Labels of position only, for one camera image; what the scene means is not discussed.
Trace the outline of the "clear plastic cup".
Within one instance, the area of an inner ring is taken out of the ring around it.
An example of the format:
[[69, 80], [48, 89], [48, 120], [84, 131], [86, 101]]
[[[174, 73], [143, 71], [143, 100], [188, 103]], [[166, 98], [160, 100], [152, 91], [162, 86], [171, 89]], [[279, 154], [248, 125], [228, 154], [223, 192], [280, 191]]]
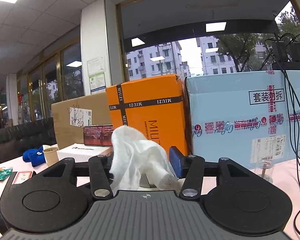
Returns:
[[269, 183], [273, 183], [274, 164], [271, 160], [262, 159], [256, 163], [254, 172]]

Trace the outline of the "light blue cardboard box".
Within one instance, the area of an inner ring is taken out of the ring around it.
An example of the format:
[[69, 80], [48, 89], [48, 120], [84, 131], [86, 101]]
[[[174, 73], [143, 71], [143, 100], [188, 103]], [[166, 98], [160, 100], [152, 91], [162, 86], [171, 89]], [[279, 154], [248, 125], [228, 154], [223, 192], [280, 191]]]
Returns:
[[300, 156], [300, 70], [193, 76], [185, 84], [195, 155], [246, 168]]

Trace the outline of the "smartphone with red screen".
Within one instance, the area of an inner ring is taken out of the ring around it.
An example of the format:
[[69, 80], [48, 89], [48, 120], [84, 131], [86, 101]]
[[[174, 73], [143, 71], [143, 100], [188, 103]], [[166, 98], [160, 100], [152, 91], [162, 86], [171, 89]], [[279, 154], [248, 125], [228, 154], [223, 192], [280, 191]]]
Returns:
[[84, 144], [87, 146], [112, 146], [113, 131], [112, 125], [85, 126], [83, 128]]

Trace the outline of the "black leather sofa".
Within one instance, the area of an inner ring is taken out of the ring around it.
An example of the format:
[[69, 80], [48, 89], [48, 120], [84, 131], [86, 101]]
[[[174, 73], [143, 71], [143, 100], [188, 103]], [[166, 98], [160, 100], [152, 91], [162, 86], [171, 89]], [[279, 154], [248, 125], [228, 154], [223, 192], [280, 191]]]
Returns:
[[53, 118], [0, 129], [0, 164], [21, 157], [26, 150], [56, 144]]

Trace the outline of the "white cleaning cloth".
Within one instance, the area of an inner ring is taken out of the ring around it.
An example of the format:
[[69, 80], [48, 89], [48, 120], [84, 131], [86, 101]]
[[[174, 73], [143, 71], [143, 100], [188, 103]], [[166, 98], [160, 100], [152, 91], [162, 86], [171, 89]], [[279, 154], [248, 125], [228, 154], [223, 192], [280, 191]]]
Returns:
[[113, 194], [119, 190], [136, 191], [143, 174], [159, 190], [180, 191], [178, 178], [166, 151], [159, 144], [129, 126], [116, 128], [111, 142], [114, 150], [110, 169]]

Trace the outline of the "orange MIUZI cardboard box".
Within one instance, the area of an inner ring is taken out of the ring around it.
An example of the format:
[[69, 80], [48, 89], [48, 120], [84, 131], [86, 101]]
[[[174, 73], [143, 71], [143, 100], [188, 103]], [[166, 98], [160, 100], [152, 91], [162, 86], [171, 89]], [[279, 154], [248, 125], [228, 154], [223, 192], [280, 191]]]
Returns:
[[189, 154], [183, 83], [177, 75], [149, 77], [106, 88], [114, 128], [126, 125], [169, 151]]

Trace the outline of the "red white card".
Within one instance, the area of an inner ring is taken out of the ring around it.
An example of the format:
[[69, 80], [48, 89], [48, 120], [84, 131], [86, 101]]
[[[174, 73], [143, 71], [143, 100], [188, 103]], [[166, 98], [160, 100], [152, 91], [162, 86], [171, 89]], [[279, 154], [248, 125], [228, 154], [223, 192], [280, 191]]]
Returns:
[[32, 178], [34, 175], [36, 175], [36, 172], [34, 171], [19, 171], [16, 173], [12, 185], [22, 184], [23, 182]]

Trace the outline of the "green snack packet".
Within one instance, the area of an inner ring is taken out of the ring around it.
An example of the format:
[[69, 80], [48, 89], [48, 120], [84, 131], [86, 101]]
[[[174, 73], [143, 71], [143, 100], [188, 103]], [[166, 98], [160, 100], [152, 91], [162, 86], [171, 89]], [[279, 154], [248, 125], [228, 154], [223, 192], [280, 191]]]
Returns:
[[0, 167], [0, 181], [5, 180], [8, 178], [13, 171], [12, 167]]

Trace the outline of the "white notice on pillar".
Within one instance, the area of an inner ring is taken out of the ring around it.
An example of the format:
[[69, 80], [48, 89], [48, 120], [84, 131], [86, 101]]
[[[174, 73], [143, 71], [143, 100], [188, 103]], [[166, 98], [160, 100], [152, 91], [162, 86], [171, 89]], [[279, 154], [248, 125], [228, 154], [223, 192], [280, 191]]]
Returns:
[[91, 94], [106, 88], [104, 59], [98, 56], [87, 62]]

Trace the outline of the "black charger row on shelf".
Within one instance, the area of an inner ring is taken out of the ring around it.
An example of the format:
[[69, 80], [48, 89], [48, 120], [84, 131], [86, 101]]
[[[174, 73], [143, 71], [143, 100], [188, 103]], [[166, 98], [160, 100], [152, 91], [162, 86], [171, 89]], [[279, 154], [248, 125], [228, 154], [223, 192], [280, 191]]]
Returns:
[[275, 35], [266, 38], [264, 46], [268, 55], [259, 71], [300, 70], [300, 34]]

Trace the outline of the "white flat box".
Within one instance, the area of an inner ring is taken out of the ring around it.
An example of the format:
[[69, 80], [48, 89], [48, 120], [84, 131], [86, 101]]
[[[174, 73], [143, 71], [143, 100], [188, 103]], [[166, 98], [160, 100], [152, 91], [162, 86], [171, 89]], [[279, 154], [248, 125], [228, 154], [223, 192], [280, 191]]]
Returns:
[[108, 157], [112, 153], [112, 146], [85, 146], [84, 144], [73, 144], [61, 150], [57, 150], [59, 160], [74, 158], [76, 163], [86, 162], [94, 156]]

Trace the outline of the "brown paper cup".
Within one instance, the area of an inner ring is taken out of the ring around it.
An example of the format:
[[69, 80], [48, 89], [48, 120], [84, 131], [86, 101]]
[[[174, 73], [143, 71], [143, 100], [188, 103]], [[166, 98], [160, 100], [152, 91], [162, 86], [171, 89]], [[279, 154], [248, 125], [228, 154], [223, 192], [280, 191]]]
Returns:
[[50, 147], [43, 150], [45, 161], [48, 167], [59, 162], [57, 151], [58, 151], [57, 147]]

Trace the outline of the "blue cloth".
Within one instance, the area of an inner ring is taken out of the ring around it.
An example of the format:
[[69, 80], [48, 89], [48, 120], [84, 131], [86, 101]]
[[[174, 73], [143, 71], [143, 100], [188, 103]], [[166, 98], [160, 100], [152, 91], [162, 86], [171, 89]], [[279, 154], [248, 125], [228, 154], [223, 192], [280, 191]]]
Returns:
[[31, 163], [32, 167], [37, 167], [46, 163], [43, 150], [43, 146], [40, 146], [40, 148], [26, 150], [22, 156], [23, 161]]

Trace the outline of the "brown cardboard box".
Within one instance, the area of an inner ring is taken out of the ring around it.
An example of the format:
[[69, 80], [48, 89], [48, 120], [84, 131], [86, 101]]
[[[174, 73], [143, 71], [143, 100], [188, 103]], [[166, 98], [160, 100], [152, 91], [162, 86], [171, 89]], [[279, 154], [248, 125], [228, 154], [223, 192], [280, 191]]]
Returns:
[[111, 124], [106, 92], [54, 103], [51, 110], [59, 149], [82, 144], [85, 126]]

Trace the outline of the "grey lidded container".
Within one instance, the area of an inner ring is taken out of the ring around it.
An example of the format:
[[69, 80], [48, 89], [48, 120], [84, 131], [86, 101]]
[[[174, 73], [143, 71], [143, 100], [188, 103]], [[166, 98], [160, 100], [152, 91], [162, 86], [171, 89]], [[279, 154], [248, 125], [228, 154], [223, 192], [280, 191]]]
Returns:
[[151, 184], [146, 176], [146, 174], [142, 174], [139, 181], [139, 187], [144, 187], [148, 189], [154, 189], [156, 186], [154, 184]]

